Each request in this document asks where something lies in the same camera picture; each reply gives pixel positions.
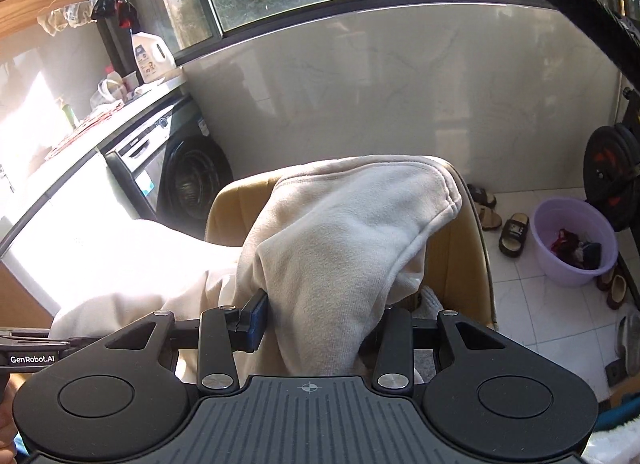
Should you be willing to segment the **cream long-sleeve top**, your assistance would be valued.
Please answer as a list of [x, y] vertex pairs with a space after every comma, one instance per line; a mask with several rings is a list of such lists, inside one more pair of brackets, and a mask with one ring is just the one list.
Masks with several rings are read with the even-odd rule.
[[462, 204], [454, 176], [431, 157], [286, 168], [238, 247], [149, 220], [130, 225], [131, 246], [96, 247], [51, 334], [104, 336], [154, 311], [195, 319], [264, 291], [267, 329], [256, 351], [235, 354], [239, 377], [359, 374], [364, 337], [418, 290], [428, 239]]

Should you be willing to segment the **wooden chair with clothes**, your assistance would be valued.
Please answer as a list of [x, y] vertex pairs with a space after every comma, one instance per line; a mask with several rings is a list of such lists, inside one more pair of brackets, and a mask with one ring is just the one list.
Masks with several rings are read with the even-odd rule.
[[[471, 194], [449, 161], [434, 156], [430, 159], [452, 176], [462, 197], [462, 206], [456, 219], [430, 237], [422, 283], [435, 292], [445, 308], [496, 328], [489, 256]], [[296, 171], [318, 168], [323, 164], [323, 161], [313, 161], [282, 167], [226, 185], [210, 207], [205, 227], [206, 241], [231, 247], [242, 246], [276, 183]]]

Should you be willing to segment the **front-load washing machine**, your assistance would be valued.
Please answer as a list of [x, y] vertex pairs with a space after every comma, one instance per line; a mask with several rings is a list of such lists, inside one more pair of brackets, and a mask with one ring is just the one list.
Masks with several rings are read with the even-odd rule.
[[204, 239], [228, 158], [190, 95], [152, 107], [101, 151], [139, 217]]

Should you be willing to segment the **brown sandal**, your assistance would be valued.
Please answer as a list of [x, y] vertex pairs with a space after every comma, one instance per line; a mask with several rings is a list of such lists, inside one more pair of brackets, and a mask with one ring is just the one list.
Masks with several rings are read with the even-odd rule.
[[474, 209], [483, 231], [495, 231], [502, 227], [502, 218], [492, 208], [475, 203]]

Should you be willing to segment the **black slipper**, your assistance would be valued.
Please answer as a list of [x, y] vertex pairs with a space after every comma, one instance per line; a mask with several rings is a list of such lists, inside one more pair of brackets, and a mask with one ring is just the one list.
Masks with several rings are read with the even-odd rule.
[[514, 213], [503, 224], [499, 237], [499, 250], [509, 258], [521, 256], [529, 229], [529, 217], [526, 213]]

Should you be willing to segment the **purple plastic basin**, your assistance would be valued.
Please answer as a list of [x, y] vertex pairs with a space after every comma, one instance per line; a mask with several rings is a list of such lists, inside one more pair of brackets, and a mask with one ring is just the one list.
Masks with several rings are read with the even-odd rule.
[[618, 244], [611, 224], [580, 199], [546, 199], [534, 210], [530, 226], [539, 268], [558, 285], [585, 285], [616, 264]]

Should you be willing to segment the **white detergent jug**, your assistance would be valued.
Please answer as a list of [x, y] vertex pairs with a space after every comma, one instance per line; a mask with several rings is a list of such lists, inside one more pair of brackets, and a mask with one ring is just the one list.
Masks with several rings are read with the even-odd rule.
[[138, 31], [131, 35], [131, 44], [144, 83], [166, 78], [176, 69], [174, 56], [162, 37]]

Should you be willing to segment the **black exercise bike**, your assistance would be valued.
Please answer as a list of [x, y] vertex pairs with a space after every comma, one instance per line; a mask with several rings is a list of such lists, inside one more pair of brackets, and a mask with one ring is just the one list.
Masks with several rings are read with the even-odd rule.
[[625, 88], [623, 96], [623, 120], [593, 131], [582, 163], [587, 202], [616, 232], [639, 224], [639, 93]]

